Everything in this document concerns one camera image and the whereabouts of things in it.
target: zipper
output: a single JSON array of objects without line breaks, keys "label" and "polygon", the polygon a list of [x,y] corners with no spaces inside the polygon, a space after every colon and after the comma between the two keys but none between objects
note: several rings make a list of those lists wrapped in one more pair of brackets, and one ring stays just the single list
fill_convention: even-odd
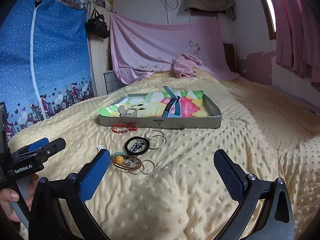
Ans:
[{"label": "zipper", "polygon": [[43,116],[44,120],[46,120],[47,116],[45,115],[44,107],[42,105],[40,94],[39,94],[39,90],[38,90],[38,87],[37,87],[35,68],[34,68],[34,63],[33,63],[33,37],[34,37],[34,32],[35,32],[36,14],[37,14],[37,8],[35,6],[35,8],[33,10],[33,17],[32,17],[32,23],[31,23],[31,32],[30,32],[30,69],[31,69],[33,87],[34,87],[35,92],[36,92],[36,97],[37,97],[38,102],[39,102],[39,106],[40,106],[40,109],[41,109],[41,112],[42,112],[42,116]]}]

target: human hand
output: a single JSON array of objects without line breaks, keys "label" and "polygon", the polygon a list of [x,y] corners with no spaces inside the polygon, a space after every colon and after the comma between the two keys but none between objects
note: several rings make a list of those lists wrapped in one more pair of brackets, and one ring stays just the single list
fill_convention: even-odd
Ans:
[{"label": "human hand", "polygon": [[[36,187],[38,184],[39,176],[37,174],[31,175],[30,186],[28,188],[28,193],[30,197],[26,200],[26,204],[31,209],[31,204],[33,200],[33,196],[36,191]],[[10,188],[3,188],[0,190],[0,204],[11,221],[20,222],[16,212],[12,209],[10,205],[10,201],[17,202],[19,200],[19,195],[14,190]]]}]

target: white drawer unit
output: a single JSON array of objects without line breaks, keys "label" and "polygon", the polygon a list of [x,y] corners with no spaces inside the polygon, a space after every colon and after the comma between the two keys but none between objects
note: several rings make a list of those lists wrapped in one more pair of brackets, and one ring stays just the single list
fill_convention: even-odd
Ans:
[{"label": "white drawer unit", "polygon": [[115,90],[118,90],[120,88],[123,88],[126,86],[126,84],[123,84],[116,76],[116,74],[113,72],[113,70],[107,71],[104,74],[105,80],[106,80],[106,87],[107,87],[107,93],[110,94]]}]

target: screw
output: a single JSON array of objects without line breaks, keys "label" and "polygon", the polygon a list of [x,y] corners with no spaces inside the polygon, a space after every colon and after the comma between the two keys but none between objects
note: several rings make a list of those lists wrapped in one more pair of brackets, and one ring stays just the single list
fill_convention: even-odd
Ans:
[{"label": "screw", "polygon": [[68,175],[68,179],[70,179],[70,180],[74,180],[76,177],[77,177],[77,174],[76,174],[76,173],[70,173],[70,174]]},{"label": "screw", "polygon": [[41,178],[39,179],[39,182],[40,182],[40,183],[44,183],[46,180],[47,180],[46,177],[41,177]]},{"label": "screw", "polygon": [[257,177],[256,177],[256,175],[250,173],[250,174],[248,175],[248,178],[249,178],[250,180],[256,180]]},{"label": "screw", "polygon": [[284,180],[281,179],[281,178],[277,179],[277,181],[278,181],[278,183],[280,183],[280,184],[284,184]]}]

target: red bead bracelet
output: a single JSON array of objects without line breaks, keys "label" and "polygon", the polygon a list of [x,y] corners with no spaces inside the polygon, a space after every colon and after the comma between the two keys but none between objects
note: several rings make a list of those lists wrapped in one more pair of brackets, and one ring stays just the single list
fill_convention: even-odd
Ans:
[{"label": "red bead bracelet", "polygon": [[[116,130],[115,128],[126,128],[124,130]],[[130,132],[130,131],[136,131],[137,128],[133,125],[133,124],[115,124],[111,127],[111,130],[114,133],[126,133],[126,132]]]}]

